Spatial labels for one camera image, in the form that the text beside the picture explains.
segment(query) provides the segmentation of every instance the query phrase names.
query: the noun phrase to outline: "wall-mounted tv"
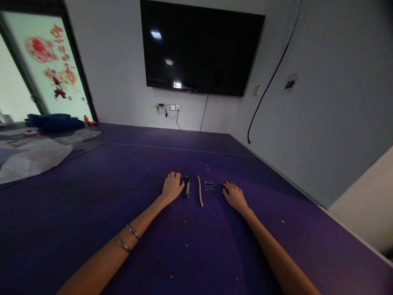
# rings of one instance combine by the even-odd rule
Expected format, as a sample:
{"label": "wall-mounted tv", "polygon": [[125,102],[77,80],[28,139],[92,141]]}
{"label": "wall-mounted tv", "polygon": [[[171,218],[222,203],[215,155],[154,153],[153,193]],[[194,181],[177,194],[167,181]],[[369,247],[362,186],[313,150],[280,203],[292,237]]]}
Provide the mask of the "wall-mounted tv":
{"label": "wall-mounted tv", "polygon": [[243,96],[265,16],[140,1],[146,84]]}

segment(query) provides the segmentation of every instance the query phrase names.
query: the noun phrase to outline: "forearm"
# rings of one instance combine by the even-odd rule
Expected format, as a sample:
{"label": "forearm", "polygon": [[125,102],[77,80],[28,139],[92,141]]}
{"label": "forearm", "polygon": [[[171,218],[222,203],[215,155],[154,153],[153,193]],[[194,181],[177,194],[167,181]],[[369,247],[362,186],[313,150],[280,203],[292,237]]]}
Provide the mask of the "forearm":
{"label": "forearm", "polygon": [[[165,206],[165,202],[158,197],[152,205],[130,223],[130,227],[141,237]],[[118,236],[130,249],[133,249],[138,242],[136,236],[131,234],[127,227]],[[128,255],[114,239],[111,239],[79,268],[61,287],[58,294],[100,294]]]}
{"label": "forearm", "polygon": [[239,211],[249,224],[284,294],[317,295],[319,291],[249,209]]}

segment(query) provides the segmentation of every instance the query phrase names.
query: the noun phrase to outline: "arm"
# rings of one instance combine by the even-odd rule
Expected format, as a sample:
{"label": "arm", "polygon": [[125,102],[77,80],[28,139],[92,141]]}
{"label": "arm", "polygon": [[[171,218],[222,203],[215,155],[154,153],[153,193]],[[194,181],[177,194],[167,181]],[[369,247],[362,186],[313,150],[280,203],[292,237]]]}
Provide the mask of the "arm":
{"label": "arm", "polygon": [[[184,188],[184,182],[180,184],[180,178],[180,173],[168,174],[163,193],[129,224],[139,237],[143,235],[158,213],[180,195]],[[126,227],[118,234],[118,237],[129,249],[133,249],[138,242],[137,237]],[[100,294],[128,254],[122,246],[111,239],[70,277],[57,294]]]}
{"label": "arm", "polygon": [[222,190],[225,199],[249,224],[283,293],[320,295],[312,282],[248,207],[243,191],[233,183],[226,182],[223,185],[228,190]]}

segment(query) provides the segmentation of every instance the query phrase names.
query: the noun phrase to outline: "power cord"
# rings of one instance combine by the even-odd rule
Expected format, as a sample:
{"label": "power cord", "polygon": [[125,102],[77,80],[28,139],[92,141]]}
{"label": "power cord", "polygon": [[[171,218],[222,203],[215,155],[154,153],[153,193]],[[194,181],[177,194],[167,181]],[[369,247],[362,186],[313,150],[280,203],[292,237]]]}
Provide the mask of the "power cord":
{"label": "power cord", "polygon": [[180,110],[177,110],[176,116],[174,116],[173,118],[171,118],[169,115],[168,115],[168,118],[171,119],[171,120],[174,120],[174,119],[176,118],[176,125],[177,125],[177,126],[179,127],[179,129],[181,130],[179,124],[177,123],[177,119],[179,119],[179,111],[180,111]]}
{"label": "power cord", "polygon": [[205,110],[203,111],[203,117],[202,117],[202,121],[201,121],[201,127],[199,128],[199,131],[202,130],[202,123],[203,123],[203,118],[205,117],[205,112],[206,112],[206,106],[208,105],[208,99],[209,99],[209,94],[206,98],[206,103],[205,103]]}
{"label": "power cord", "polygon": [[248,144],[251,144],[251,141],[250,141],[250,130],[251,130],[251,126],[252,126],[252,124],[253,124],[255,115],[257,114],[258,109],[259,109],[259,106],[261,105],[262,99],[263,99],[263,97],[265,96],[266,91],[267,91],[267,89],[269,88],[271,81],[273,81],[273,78],[274,78],[274,76],[276,75],[278,68],[280,67],[280,64],[281,64],[281,62],[282,62],[282,59],[283,59],[284,56],[285,56],[285,53],[287,52],[288,45],[289,45],[289,43],[291,42],[292,36],[293,36],[293,34],[294,34],[294,31],[295,31],[296,23],[298,22],[298,19],[299,19],[299,14],[300,14],[300,9],[301,9],[301,8],[302,8],[302,0],[300,0],[300,3],[299,3],[298,15],[296,16],[294,28],[292,29],[291,36],[289,36],[289,40],[288,40],[287,46],[286,46],[285,49],[284,49],[284,52],[283,52],[282,57],[281,57],[281,59],[280,59],[280,62],[278,63],[278,65],[277,65],[277,67],[276,67],[276,70],[274,71],[273,76],[272,76],[271,79],[270,79],[269,84],[267,84],[267,87],[266,87],[265,91],[263,92],[262,97],[261,97],[261,99],[260,99],[260,101],[259,101],[259,104],[258,104],[258,106],[257,106],[257,109],[255,110],[255,113],[254,113],[254,115],[253,115],[253,118],[251,119],[251,123],[250,123],[250,126],[248,127],[248,132],[247,132],[247,141],[248,141]]}
{"label": "power cord", "polygon": [[179,129],[181,130],[179,124],[177,123],[177,119],[179,119],[179,110],[177,110],[177,115],[176,115],[176,125],[177,127],[179,127]]}

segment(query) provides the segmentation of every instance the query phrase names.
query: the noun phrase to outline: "door frame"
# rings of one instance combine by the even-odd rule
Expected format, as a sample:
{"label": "door frame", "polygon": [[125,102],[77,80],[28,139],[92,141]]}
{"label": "door frame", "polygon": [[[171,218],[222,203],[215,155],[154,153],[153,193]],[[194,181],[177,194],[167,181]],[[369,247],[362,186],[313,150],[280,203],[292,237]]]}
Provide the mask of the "door frame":
{"label": "door frame", "polygon": [[[79,53],[77,42],[75,40],[74,30],[71,26],[70,17],[65,2],[63,0],[0,0],[0,11],[61,17],[65,28],[65,33],[68,37],[68,41],[70,42],[71,51],[77,65],[78,74],[86,95],[86,100],[88,102],[89,109],[93,117],[92,119],[98,122],[97,113],[94,109],[85,70],[81,62],[81,56]],[[18,70],[22,75],[25,84],[32,95],[32,100],[36,103],[41,114],[48,114],[48,110],[43,103],[43,100],[33,82],[33,79],[30,76],[30,73],[27,71],[24,60],[19,52],[19,49],[16,47],[14,38],[10,33],[2,15],[0,15],[0,34],[2,35],[4,42],[6,43],[7,48],[10,51],[11,56],[14,59],[14,62],[18,67]]]}

